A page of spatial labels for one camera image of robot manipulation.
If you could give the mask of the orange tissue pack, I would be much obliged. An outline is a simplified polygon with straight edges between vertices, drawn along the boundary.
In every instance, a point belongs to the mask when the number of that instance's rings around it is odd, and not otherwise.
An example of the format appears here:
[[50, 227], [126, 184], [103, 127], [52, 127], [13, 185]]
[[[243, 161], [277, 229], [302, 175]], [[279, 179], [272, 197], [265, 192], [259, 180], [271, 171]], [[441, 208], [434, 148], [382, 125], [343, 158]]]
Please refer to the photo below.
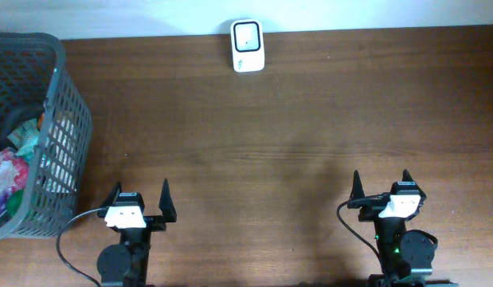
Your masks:
[[42, 113], [38, 118], [37, 118], [37, 130], [40, 131], [43, 125], [43, 121], [45, 118], [45, 114]]

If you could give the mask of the teal wet wipes pack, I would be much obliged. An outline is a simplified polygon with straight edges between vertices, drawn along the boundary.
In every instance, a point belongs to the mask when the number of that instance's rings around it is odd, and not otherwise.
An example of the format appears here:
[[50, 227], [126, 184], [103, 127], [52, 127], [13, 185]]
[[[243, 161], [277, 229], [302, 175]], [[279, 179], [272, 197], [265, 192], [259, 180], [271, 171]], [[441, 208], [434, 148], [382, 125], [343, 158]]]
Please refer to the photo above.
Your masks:
[[6, 138], [16, 149], [16, 155], [31, 163], [38, 144], [40, 131], [37, 130], [37, 119], [27, 120], [20, 124]]

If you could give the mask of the purple red pad pack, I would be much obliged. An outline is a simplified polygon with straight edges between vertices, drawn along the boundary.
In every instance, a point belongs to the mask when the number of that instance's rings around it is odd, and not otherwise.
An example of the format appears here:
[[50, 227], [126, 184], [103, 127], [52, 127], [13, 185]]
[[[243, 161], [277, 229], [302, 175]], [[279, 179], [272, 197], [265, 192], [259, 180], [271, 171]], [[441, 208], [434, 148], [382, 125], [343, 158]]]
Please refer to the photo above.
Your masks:
[[7, 147], [0, 151], [0, 218], [7, 212], [7, 202], [12, 195], [25, 188], [29, 164]]

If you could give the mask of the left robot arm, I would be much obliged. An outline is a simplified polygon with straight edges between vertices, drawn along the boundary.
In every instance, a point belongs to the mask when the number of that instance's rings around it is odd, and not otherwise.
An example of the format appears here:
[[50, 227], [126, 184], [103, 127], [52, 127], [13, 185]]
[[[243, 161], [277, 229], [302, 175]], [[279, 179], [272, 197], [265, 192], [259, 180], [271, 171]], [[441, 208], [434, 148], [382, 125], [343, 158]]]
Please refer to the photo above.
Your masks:
[[161, 213], [145, 215], [144, 208], [142, 195], [124, 192], [120, 182], [100, 205], [97, 216], [108, 228], [119, 233], [119, 242], [106, 247], [96, 262], [102, 286], [141, 287], [147, 284], [151, 235], [165, 231], [168, 223], [177, 222], [167, 180], [162, 183], [158, 203]]

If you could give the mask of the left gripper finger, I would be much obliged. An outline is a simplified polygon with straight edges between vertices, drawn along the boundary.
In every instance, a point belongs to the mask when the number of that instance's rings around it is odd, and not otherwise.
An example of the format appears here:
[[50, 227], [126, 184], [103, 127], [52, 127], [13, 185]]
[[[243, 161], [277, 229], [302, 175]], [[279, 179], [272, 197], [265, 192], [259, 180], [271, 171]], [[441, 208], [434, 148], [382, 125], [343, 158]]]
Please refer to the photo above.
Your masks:
[[102, 202], [100, 208], [105, 208], [111, 206], [115, 201], [118, 195], [122, 192], [121, 182], [118, 181], [115, 186], [112, 188], [112, 191], [107, 196], [107, 198]]
[[162, 184], [161, 196], [158, 208], [162, 212], [162, 217], [165, 222], [176, 222], [177, 211], [170, 195], [170, 186], [167, 179], [164, 179]]

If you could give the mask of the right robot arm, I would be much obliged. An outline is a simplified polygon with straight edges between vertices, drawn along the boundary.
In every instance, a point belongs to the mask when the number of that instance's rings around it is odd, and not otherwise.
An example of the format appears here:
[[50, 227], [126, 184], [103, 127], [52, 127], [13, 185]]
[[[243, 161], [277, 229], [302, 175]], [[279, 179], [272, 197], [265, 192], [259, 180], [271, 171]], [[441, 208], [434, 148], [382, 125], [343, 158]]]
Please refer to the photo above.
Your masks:
[[365, 195], [357, 171], [353, 175], [350, 197], [337, 207], [338, 219], [343, 207], [359, 211], [359, 222], [372, 222], [375, 245], [370, 244], [349, 225], [345, 227], [372, 249], [381, 266], [380, 274], [369, 275], [368, 286], [454, 286], [447, 280], [430, 281], [432, 261], [438, 239], [423, 230], [408, 230], [406, 223], [415, 218], [427, 199], [407, 170], [390, 191]]

